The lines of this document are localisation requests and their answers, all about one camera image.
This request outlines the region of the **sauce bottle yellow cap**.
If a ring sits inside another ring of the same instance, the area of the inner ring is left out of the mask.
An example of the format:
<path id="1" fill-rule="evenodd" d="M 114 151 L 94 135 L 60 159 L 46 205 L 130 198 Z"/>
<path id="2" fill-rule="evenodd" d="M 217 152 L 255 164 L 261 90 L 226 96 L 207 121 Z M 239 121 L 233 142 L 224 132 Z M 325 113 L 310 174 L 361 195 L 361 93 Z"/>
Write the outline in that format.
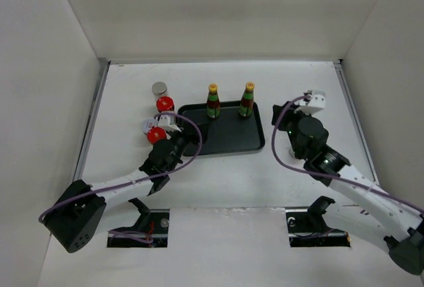
<path id="1" fill-rule="evenodd" d="M 254 83 L 247 82 L 245 89 L 240 100 L 239 115 L 241 117 L 247 118 L 252 114 L 254 105 Z"/>
<path id="2" fill-rule="evenodd" d="M 209 118 L 216 119 L 220 114 L 220 101 L 217 84 L 210 84 L 208 90 L 206 104 L 207 116 Z"/>

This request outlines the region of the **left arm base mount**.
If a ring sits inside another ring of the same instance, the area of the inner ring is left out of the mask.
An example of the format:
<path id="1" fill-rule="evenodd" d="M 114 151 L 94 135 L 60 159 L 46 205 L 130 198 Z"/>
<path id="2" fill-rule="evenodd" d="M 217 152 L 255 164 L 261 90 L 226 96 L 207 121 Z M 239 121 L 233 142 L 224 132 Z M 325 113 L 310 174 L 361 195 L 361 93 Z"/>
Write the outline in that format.
<path id="1" fill-rule="evenodd" d="M 166 248 L 170 226 L 169 209 L 150 209 L 138 198 L 129 200 L 137 210 L 133 225 L 113 229 L 108 234 L 108 248 Z"/>

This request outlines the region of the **black rectangular tray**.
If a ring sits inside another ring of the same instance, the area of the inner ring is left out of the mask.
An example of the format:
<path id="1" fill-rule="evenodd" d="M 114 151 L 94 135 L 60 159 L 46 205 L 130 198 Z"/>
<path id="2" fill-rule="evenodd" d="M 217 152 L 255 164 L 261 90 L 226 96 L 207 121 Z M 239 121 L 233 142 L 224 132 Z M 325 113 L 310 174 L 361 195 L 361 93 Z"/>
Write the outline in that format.
<path id="1" fill-rule="evenodd" d="M 203 140 L 201 156 L 259 151 L 265 145 L 264 131 L 257 104 L 252 114 L 239 115 L 239 101 L 221 103 L 220 115 L 211 119 L 206 114 L 206 104 L 187 104 L 178 109 L 178 114 L 192 120 L 196 125 L 209 123 L 207 138 Z"/>

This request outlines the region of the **red lid jar front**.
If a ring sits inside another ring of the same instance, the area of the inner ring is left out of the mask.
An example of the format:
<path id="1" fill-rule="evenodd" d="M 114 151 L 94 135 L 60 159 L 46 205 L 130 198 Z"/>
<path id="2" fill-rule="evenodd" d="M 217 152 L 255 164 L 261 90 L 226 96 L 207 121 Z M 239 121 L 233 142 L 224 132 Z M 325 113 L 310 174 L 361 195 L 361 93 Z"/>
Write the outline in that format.
<path id="1" fill-rule="evenodd" d="M 167 139 L 167 133 L 162 127 L 153 127 L 147 132 L 146 138 L 150 144 L 155 144 L 162 139 Z"/>

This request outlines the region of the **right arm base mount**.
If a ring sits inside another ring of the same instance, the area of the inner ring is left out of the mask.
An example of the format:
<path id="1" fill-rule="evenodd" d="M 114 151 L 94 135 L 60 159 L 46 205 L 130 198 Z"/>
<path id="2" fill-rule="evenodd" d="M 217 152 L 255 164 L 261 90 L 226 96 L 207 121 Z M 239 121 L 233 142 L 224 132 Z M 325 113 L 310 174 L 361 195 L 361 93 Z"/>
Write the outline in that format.
<path id="1" fill-rule="evenodd" d="M 321 196 L 309 207 L 289 207 L 286 209 L 289 244 L 292 248 L 348 247 L 350 237 L 347 232 L 328 227 L 323 216 L 335 200 Z"/>

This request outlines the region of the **red lid jar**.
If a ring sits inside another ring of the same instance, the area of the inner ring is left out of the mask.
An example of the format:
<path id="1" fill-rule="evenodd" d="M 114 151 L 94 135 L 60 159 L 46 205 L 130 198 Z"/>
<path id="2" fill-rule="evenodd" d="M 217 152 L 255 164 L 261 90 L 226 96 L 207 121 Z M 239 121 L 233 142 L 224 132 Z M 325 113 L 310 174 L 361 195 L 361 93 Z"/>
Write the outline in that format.
<path id="1" fill-rule="evenodd" d="M 175 107 L 174 101 L 169 96 L 162 96 L 158 98 L 158 100 L 156 101 L 156 108 L 159 113 L 164 111 L 165 112 L 174 111 L 174 107 Z"/>
<path id="2" fill-rule="evenodd" d="M 162 127 L 153 127 L 147 132 L 146 138 L 150 144 L 155 144 L 162 139 L 167 139 L 167 133 Z"/>

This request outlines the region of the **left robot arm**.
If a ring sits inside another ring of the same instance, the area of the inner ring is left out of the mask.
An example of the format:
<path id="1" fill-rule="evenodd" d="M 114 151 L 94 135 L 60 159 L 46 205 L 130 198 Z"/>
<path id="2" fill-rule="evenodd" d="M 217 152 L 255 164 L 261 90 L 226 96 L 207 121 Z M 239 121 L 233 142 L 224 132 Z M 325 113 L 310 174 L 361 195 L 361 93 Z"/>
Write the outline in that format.
<path id="1" fill-rule="evenodd" d="M 39 222 L 68 253 L 79 251 L 104 231 L 101 222 L 107 211 L 159 192 L 170 180 L 171 173 L 185 167 L 181 157 L 186 148 L 192 144 L 201 150 L 209 127 L 209 123 L 189 121 L 181 132 L 156 141 L 142 166 L 126 176 L 92 185 L 76 180 L 42 213 Z"/>

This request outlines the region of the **sesame jar silver lid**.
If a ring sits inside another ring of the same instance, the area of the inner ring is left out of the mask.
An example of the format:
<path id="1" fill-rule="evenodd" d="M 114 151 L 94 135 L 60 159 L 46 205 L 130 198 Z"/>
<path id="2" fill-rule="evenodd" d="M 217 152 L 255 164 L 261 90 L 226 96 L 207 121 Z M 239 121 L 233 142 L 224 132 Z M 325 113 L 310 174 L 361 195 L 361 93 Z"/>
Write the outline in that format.
<path id="1" fill-rule="evenodd" d="M 167 96 L 168 87 L 164 82 L 155 82 L 151 87 L 152 93 L 155 97 L 160 98 Z"/>

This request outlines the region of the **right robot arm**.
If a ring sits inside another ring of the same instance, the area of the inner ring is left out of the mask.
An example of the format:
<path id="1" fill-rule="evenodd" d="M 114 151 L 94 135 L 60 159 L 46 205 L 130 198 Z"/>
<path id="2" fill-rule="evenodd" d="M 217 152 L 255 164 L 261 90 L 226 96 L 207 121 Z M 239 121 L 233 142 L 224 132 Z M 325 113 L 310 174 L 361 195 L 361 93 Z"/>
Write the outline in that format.
<path id="1" fill-rule="evenodd" d="M 385 192 L 327 144 L 329 132 L 314 117 L 324 107 L 324 102 L 303 96 L 272 108 L 273 131 L 286 132 L 295 158 L 304 162 L 303 168 L 281 159 L 278 163 L 307 174 L 353 202 L 343 206 L 321 196 L 309 206 L 308 225 L 315 231 L 338 229 L 353 234 L 384 251 L 404 271 L 421 275 L 423 209 Z"/>

